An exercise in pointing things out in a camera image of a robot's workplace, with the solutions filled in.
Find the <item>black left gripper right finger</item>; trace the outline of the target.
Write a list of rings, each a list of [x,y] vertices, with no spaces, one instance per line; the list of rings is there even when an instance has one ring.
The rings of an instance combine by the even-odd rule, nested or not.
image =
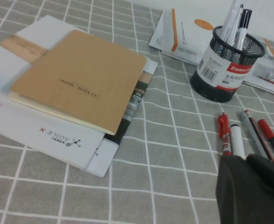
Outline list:
[[[261,203],[266,209],[263,222],[274,224],[274,162],[256,154],[247,156],[246,162],[257,175],[262,195],[266,197],[266,201]]]

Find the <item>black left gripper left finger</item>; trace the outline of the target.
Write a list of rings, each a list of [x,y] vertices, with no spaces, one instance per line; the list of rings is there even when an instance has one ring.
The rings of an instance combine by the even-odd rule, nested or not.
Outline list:
[[[238,156],[222,156],[216,183],[216,199],[222,224],[248,224],[254,217],[253,171]]]

